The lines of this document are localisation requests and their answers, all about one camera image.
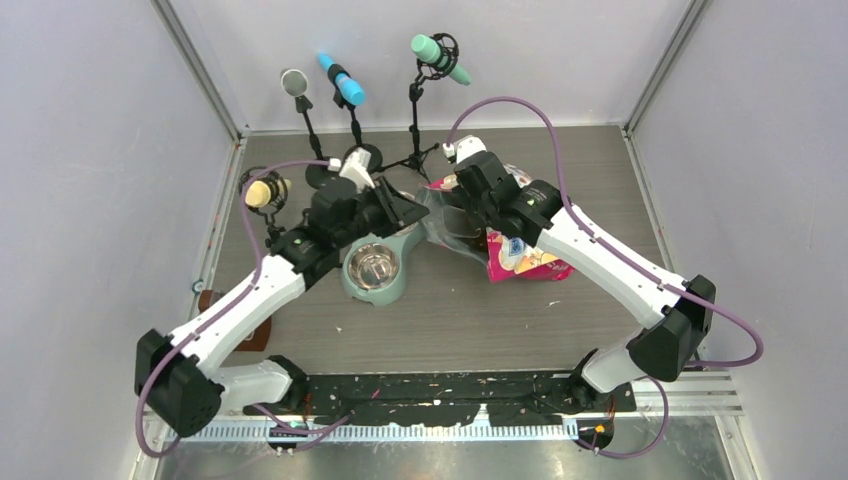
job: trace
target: tripod stand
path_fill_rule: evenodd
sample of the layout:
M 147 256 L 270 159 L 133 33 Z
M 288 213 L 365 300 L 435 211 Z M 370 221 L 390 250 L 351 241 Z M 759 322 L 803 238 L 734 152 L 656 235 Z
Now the tripod stand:
M 409 133 L 412 134 L 412 153 L 403 160 L 398 160 L 397 162 L 390 163 L 379 169 L 379 171 L 382 172 L 392 167 L 402 165 L 424 177 L 424 180 L 426 180 L 427 183 L 430 182 L 430 178 L 424 170 L 424 161 L 427 159 L 430 152 L 439 148 L 439 144 L 435 143 L 433 146 L 428 147 L 425 150 L 421 150 L 421 131 L 418 129 L 418 100 L 420 100 L 421 96 L 424 94 L 422 85 L 425 81 L 439 80 L 440 78 L 450 75 L 459 60 L 459 45 L 456 44 L 456 40 L 451 35 L 447 33 L 437 33 L 431 38 L 438 43 L 440 58 L 442 60 L 439 60 L 436 64 L 424 63 L 421 59 L 416 61 L 418 75 L 415 77 L 415 80 L 409 84 L 409 101 L 412 103 L 412 125 L 409 126 Z M 445 40 L 450 40 L 451 45 L 445 45 Z M 429 69 L 428 75 L 424 73 L 425 68 Z
M 380 171 L 388 170 L 392 167 L 403 165 L 404 167 L 418 173 L 427 183 L 430 183 L 430 178 L 427 177 L 427 172 L 424 171 L 424 160 L 427 159 L 427 155 L 430 152 L 439 148 L 439 144 L 436 143 L 432 147 L 428 147 L 426 150 L 421 150 L 421 131 L 418 130 L 418 100 L 421 98 L 421 95 L 424 94 L 424 89 L 421 88 L 421 85 L 424 83 L 425 78 L 423 75 L 419 73 L 418 77 L 415 78 L 415 81 L 409 84 L 409 101 L 412 102 L 412 125 L 409 126 L 409 133 L 412 134 L 412 153 L 409 154 L 403 160 L 398 160 L 397 162 L 390 163 L 380 169 Z

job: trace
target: gray tabletop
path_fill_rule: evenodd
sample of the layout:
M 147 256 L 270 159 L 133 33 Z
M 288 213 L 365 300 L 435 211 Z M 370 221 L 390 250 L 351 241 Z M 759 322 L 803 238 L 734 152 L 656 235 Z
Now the gray tabletop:
M 558 129 L 569 194 L 600 226 L 649 260 L 659 263 L 656 245 L 633 167 L 617 127 Z M 507 163 L 534 178 L 555 181 L 553 149 L 544 129 L 475 130 Z M 422 133 L 424 145 L 445 132 Z M 345 134 L 322 135 L 324 153 L 340 157 L 351 146 Z M 366 133 L 384 162 L 411 151 L 406 132 Z M 244 168 L 312 158 L 303 135 L 254 136 Z M 427 160 L 431 178 L 450 173 L 444 157 Z M 294 181 L 279 219 L 292 226 L 313 192 L 303 168 L 281 172 Z M 399 189 L 415 192 L 421 177 L 404 168 L 386 176 Z M 262 222 L 251 220 L 264 238 Z M 253 268 L 253 255 L 237 209 L 232 210 L 214 286 L 234 287 Z M 309 373 L 457 370 L 517 370 L 573 367 L 590 349 L 619 340 L 638 327 L 609 294 L 579 272 L 562 282 L 511 279 L 491 284 L 482 264 L 422 243 L 410 257 L 409 283 L 392 305 L 374 307 L 348 297 L 338 271 L 274 315 L 265 352 L 234 353 L 230 365 L 282 354 Z

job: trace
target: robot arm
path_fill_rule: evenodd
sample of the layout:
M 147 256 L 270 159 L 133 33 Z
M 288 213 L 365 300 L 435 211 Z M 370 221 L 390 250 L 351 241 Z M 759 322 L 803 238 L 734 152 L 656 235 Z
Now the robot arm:
M 194 337 L 156 379 L 147 398 L 147 404 L 179 436 L 194 435 L 222 410 L 276 402 L 296 408 L 306 393 L 306 375 L 285 357 L 221 368 L 224 359 L 270 314 L 338 267 L 342 248 L 371 233 L 392 235 L 429 213 L 385 178 L 372 180 L 355 160 L 348 159 L 340 176 L 313 195 L 304 222 L 271 244 L 258 279 L 251 274 L 167 336 L 150 330 L 139 340 L 136 394 L 166 354 L 185 338 Z M 241 301 L 233 304 L 239 296 Z M 218 320 L 198 333 L 198 327 L 215 315 Z
M 711 312 L 662 285 L 677 286 L 712 301 L 715 286 L 701 276 L 687 282 L 640 256 L 600 229 L 582 210 L 570 203 L 574 214 L 594 231 L 582 231 L 563 207 L 557 188 L 535 180 L 521 187 L 500 160 L 476 137 L 465 137 L 446 152 L 456 163 L 459 202 L 479 226 L 554 254 L 609 292 L 630 311 L 642 327 L 616 345 L 592 351 L 577 366 L 566 385 L 569 402 L 585 409 L 621 384 L 651 376 L 674 381 L 694 354 L 712 320 Z M 657 276 L 657 285 L 605 248 Z

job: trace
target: teal microphone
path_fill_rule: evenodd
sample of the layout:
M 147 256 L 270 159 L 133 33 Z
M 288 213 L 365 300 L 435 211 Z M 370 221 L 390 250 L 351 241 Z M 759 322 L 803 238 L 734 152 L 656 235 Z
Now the teal microphone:
M 412 51 L 419 60 L 435 68 L 446 67 L 450 62 L 449 56 L 443 54 L 438 42 L 427 35 L 416 35 L 412 38 Z M 459 64 L 453 67 L 448 76 L 460 85 L 471 85 L 471 75 Z

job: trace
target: metal bowl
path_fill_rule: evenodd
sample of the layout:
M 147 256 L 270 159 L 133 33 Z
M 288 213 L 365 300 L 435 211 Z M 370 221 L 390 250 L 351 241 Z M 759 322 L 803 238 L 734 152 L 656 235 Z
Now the metal bowl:
M 366 243 L 350 257 L 348 274 L 354 285 L 375 290 L 390 284 L 400 271 L 395 252 L 382 243 Z

